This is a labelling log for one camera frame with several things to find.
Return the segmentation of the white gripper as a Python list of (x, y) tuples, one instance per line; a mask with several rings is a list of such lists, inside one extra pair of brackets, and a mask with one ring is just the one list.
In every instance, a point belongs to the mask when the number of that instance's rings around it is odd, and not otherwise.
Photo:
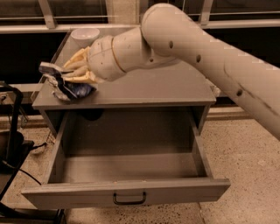
[(116, 62), (113, 39), (112, 36), (98, 38), (90, 47), (81, 48), (76, 52), (63, 66), (74, 71), (63, 74), (63, 80), (93, 84), (98, 82), (96, 76), (105, 81), (115, 81), (123, 77), (125, 72)]

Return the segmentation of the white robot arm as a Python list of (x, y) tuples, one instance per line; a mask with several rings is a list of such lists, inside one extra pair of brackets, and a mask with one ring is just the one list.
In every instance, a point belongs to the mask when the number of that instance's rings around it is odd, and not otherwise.
[(204, 32), (182, 10), (151, 6), (139, 27), (98, 38), (65, 64), (65, 81), (115, 81), (138, 68), (182, 60), (280, 138), (280, 69)]

